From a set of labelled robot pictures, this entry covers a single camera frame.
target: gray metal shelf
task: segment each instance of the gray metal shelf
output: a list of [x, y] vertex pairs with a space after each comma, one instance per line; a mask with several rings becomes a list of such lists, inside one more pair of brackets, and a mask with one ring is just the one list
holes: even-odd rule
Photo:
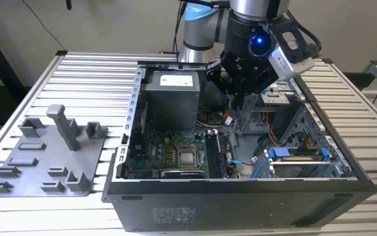
[[[174, 61], [176, 58], [173, 55], [68, 53], [50, 62], [0, 131], [0, 162], [8, 157], [21, 135], [17, 128], [21, 120], [25, 117], [40, 117], [44, 124], [52, 124], [52, 119], [45, 117], [45, 111], [52, 103], [60, 103], [66, 107], [65, 115], [73, 117], [78, 125], [97, 120], [109, 129], [94, 184], [90, 194], [80, 198], [0, 198], [0, 235], [88, 234], [89, 229], [90, 234], [125, 235], [112, 205], [101, 203], [101, 190], [110, 155], [122, 133], [129, 85], [138, 60]], [[315, 67], [303, 73], [302, 79], [377, 185], [377, 109], [333, 64], [315, 60]], [[321, 230], [168, 233], [181, 236], [257, 234], [377, 235], [377, 194]]]

